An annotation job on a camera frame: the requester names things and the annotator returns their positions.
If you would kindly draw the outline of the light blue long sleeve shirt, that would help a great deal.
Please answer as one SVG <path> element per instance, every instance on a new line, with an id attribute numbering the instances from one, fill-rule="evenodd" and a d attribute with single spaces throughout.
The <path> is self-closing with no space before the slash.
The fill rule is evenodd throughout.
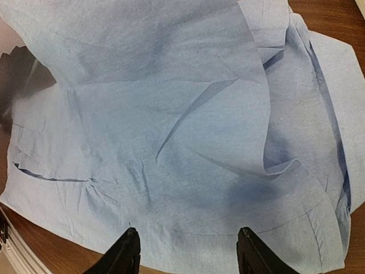
<path id="1" fill-rule="evenodd" d="M 299 273 L 344 267 L 364 202 L 364 76 L 287 1 L 2 1 L 35 60 L 1 202 L 96 252 L 237 273 L 251 228 Z"/>

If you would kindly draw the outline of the front aluminium frame rail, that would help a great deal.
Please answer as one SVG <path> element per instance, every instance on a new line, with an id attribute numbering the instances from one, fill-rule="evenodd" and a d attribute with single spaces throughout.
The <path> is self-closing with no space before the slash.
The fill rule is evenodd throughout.
<path id="1" fill-rule="evenodd" d="M 52 274 L 22 239 L 3 209 L 1 209 L 1 251 L 4 251 L 16 273 Z"/>

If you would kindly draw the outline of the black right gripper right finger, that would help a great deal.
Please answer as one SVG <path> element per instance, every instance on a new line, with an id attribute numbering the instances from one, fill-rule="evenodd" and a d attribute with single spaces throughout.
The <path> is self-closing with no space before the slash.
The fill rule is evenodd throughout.
<path id="1" fill-rule="evenodd" d="M 298 274 L 284 263 L 249 227 L 241 228 L 236 244 L 239 273 Z"/>

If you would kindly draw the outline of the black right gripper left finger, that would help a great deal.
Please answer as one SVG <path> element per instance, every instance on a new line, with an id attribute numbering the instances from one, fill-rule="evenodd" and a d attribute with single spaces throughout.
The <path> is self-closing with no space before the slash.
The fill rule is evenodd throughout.
<path id="1" fill-rule="evenodd" d="M 84 274 L 138 274 L 140 252 L 139 234 L 130 227 Z"/>

